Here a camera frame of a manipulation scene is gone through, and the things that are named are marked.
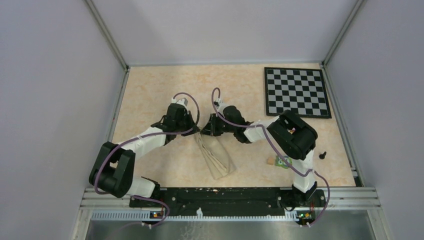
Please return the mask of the beige cloth napkin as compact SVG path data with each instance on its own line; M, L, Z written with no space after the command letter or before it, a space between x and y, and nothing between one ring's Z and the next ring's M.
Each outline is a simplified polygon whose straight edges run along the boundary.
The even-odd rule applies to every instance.
M224 178L236 170L231 156L217 137L196 133L194 139L214 180Z

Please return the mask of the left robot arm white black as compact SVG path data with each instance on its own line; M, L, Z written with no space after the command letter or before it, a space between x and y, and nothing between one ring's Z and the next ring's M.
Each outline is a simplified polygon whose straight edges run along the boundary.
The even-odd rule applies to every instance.
M160 121L143 133L118 144L105 142L88 177L96 193L116 198L140 196L147 206L156 206L161 198L156 190L159 184L145 177L135 177L135 162L152 150L169 144L178 135L199 132L187 105L186 98L174 101Z

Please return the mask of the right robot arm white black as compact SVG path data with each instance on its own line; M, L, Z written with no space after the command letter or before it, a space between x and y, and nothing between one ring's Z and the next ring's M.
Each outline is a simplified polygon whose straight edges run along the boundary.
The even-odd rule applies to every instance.
M293 200L307 206L314 198L317 182L312 173L313 154L318 133L290 110L268 120L246 121L234 105L214 102L215 112L200 133L218 137L231 133L242 144L266 140L275 153L283 159L291 158L288 167L295 173Z

